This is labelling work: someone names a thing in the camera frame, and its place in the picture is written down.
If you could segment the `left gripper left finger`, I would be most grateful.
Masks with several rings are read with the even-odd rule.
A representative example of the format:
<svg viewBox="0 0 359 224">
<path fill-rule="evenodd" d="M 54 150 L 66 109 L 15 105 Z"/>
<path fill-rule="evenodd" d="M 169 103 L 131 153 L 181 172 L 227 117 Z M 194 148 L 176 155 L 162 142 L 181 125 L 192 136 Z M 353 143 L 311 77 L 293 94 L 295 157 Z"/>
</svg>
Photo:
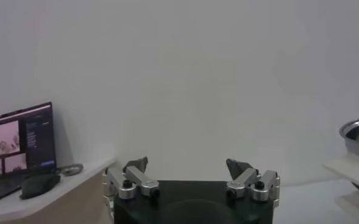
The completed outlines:
<svg viewBox="0 0 359 224">
<path fill-rule="evenodd" d="M 149 178 L 146 174 L 148 158 L 128 161 L 122 170 L 111 167 L 104 171 L 105 183 L 109 189 L 114 190 L 122 200 L 136 198 L 137 190 L 140 194 L 155 200 L 160 196 L 159 181 Z"/>
</svg>

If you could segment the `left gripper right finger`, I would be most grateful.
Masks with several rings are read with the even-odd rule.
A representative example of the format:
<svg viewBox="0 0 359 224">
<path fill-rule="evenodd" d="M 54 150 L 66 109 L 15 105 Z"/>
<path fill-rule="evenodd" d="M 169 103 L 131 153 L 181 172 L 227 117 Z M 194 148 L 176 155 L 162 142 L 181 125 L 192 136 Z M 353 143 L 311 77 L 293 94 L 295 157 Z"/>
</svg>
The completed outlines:
<svg viewBox="0 0 359 224">
<path fill-rule="evenodd" d="M 280 176 L 276 171 L 267 170 L 263 174 L 249 163 L 226 159 L 232 181 L 226 183 L 226 195 L 235 201 L 249 195 L 256 202 L 271 200 L 280 202 Z"/>
</svg>

